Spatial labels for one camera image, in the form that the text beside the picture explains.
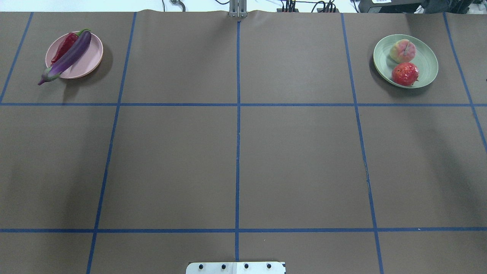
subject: plate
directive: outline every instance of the plate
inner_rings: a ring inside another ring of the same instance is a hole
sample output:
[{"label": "plate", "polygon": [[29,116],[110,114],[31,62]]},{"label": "plate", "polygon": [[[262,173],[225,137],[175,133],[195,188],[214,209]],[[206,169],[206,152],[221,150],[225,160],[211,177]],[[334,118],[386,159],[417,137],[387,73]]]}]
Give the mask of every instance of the plate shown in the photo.
[{"label": "plate", "polygon": [[[51,44],[46,53],[46,67],[51,66],[51,60],[53,59],[54,55],[56,55],[57,48],[61,43],[63,43],[64,39],[66,39],[68,35],[69,33],[59,37]],[[103,44],[101,43],[100,38],[92,33],[90,46],[86,50],[85,54],[83,54],[83,56],[81,56],[81,58],[76,61],[76,63],[74,63],[71,67],[61,73],[59,77],[65,79],[75,79],[83,77],[92,72],[100,64],[102,56]]]},{"label": "plate", "polygon": [[[390,56],[392,46],[401,39],[408,39],[416,46],[416,56],[411,63],[419,69],[418,81],[412,86],[403,86],[392,80],[393,69],[398,65]],[[382,38],[374,49],[374,65],[380,75],[389,83],[402,88],[420,88],[429,85],[438,74],[438,60],[433,50],[423,41],[404,34],[393,34]]]}]

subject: gray metal bracket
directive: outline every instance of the gray metal bracket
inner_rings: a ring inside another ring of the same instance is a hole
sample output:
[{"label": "gray metal bracket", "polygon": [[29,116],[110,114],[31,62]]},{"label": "gray metal bracket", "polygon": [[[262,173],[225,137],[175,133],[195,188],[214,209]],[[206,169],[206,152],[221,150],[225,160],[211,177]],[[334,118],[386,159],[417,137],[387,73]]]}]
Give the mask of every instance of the gray metal bracket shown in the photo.
[{"label": "gray metal bracket", "polygon": [[230,17],[245,18],[247,17],[247,0],[230,0]]}]

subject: white metal bracket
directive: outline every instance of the white metal bracket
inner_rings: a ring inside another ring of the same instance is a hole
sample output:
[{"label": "white metal bracket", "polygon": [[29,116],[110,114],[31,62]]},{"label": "white metal bracket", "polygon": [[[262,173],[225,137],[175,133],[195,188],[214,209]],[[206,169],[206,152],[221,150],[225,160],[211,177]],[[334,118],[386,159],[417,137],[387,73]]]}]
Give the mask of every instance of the white metal bracket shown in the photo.
[{"label": "white metal bracket", "polygon": [[247,17],[247,0],[230,0],[230,17],[245,18]]},{"label": "white metal bracket", "polygon": [[284,262],[190,263],[186,274],[286,274]]}]

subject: eggplant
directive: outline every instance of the eggplant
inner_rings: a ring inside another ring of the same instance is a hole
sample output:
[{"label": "eggplant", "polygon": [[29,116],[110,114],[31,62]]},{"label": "eggplant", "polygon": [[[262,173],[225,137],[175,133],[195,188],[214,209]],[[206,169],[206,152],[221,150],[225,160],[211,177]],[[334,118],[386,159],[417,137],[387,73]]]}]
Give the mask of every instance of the eggplant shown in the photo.
[{"label": "eggplant", "polygon": [[50,67],[44,70],[41,76],[41,80],[38,85],[42,85],[45,82],[54,81],[59,78],[59,75],[78,61],[81,56],[86,52],[91,42],[91,32],[89,30],[83,30],[79,35],[78,40],[73,46],[63,55],[59,60],[52,64]]}]

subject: green plate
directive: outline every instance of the green plate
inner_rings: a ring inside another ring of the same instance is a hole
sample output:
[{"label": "green plate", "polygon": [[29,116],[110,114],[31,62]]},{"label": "green plate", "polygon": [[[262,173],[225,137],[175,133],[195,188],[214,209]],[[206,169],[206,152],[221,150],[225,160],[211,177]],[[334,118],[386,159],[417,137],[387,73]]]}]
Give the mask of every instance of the green plate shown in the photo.
[{"label": "green plate", "polygon": [[[408,39],[416,46],[416,56],[411,63],[419,69],[418,81],[412,86],[403,86],[392,80],[393,69],[398,65],[390,56],[392,46],[401,39]],[[420,88],[429,85],[438,74],[438,60],[434,52],[423,41],[404,34],[393,34],[382,38],[374,49],[374,65],[380,75],[389,83],[402,88]]]}]

